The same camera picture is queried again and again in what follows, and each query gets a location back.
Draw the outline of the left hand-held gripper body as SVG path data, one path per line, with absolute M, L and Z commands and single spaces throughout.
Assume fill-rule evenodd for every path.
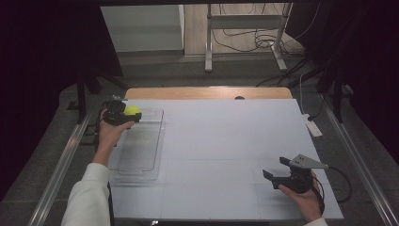
M 110 100 L 104 103 L 104 121 L 111 125 L 122 125 L 125 123 L 124 110 L 126 104 L 121 100 Z

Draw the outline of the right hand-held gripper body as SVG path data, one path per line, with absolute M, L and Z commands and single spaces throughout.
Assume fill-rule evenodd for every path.
M 327 164 L 316 161 L 303 154 L 299 154 L 294 159 L 290 159 L 290 175 L 288 177 L 274 177 L 271 181 L 275 189 L 279 188 L 279 185 L 284 185 L 297 194 L 306 193 L 311 189 L 313 185 L 313 176 L 311 173 L 312 169 L 323 169 L 328 168 Z

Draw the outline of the yellow tennis ball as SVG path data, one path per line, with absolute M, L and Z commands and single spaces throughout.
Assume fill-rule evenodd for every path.
M 126 116 L 134 116 L 141 113 L 141 109 L 135 105 L 127 105 L 123 111 Z

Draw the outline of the clear plastic tray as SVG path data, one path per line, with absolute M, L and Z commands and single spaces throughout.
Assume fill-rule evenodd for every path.
M 108 164 L 112 183 L 157 179 L 165 131 L 163 119 L 163 109 L 144 108 L 141 120 L 122 133 Z

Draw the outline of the person's left hand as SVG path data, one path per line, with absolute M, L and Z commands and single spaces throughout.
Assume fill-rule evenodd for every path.
M 130 129 L 134 124 L 135 123 L 133 121 L 127 121 L 122 125 L 109 124 L 104 120 L 104 112 L 102 112 L 97 152 L 110 153 L 120 140 L 121 134 L 125 130 Z

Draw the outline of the person's right hand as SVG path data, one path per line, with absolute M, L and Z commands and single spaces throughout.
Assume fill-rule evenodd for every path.
M 295 202 L 305 221 L 305 224 L 323 217 L 317 196 L 312 190 L 309 190 L 303 194 L 297 194 L 284 185 L 279 185 L 279 190 Z

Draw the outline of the white power strip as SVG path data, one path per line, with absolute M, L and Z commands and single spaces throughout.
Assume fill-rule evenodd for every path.
M 323 133 L 321 132 L 321 130 L 318 128 L 318 126 L 316 125 L 316 123 L 314 121 L 310 120 L 310 115 L 309 114 L 304 114 L 303 115 L 303 120 L 311 134 L 312 137 L 321 137 L 323 135 Z

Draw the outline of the white board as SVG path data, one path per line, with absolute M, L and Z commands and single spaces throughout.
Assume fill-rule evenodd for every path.
M 143 114 L 158 111 L 164 139 L 155 177 L 134 178 L 149 165 L 127 143 L 143 137 L 133 127 L 113 152 L 116 218 L 272 221 L 299 219 L 294 202 L 264 179 L 286 176 L 281 157 L 317 158 L 294 99 L 137 100 Z

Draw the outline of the dark curtain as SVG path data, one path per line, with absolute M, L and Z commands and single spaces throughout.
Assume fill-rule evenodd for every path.
M 82 74 L 121 75 L 101 7 L 58 0 L 0 0 L 0 201 Z
M 286 33 L 325 74 L 317 90 L 347 85 L 350 104 L 399 162 L 399 0 L 293 0 Z

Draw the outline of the white cabinet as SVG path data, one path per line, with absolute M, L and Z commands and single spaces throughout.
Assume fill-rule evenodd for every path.
M 117 52 L 183 50 L 182 5 L 101 7 Z

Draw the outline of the black floor frame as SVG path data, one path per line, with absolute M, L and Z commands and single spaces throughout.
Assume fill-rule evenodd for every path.
M 84 146 L 96 146 L 99 142 L 100 128 L 97 124 L 89 124 L 81 138 L 80 144 Z

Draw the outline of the aluminium rail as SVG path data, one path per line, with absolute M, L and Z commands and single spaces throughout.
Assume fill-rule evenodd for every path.
M 385 196 L 382 188 L 377 183 L 377 180 L 366 166 L 366 163 L 362 159 L 357 146 L 350 137 L 344 124 L 339 122 L 334 115 L 331 101 L 325 97 L 323 97 L 323 101 L 324 109 L 385 226 L 399 226 L 399 217 L 393 213 L 388 198 Z
M 43 226 L 55 202 L 56 195 L 64 181 L 66 173 L 88 126 L 91 113 L 74 126 L 72 134 L 58 159 L 56 167 L 45 187 L 39 202 L 27 223 L 27 226 Z

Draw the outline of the grey metal desk frame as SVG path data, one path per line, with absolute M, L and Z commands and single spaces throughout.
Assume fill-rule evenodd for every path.
M 207 5 L 207 38 L 205 50 L 205 71 L 210 73 L 213 69 L 212 60 L 212 31 L 214 29 L 277 29 L 278 34 L 270 49 L 282 72 L 287 71 L 287 66 L 281 56 L 280 43 L 288 21 L 292 4 L 285 3 L 281 15 L 216 15 Z

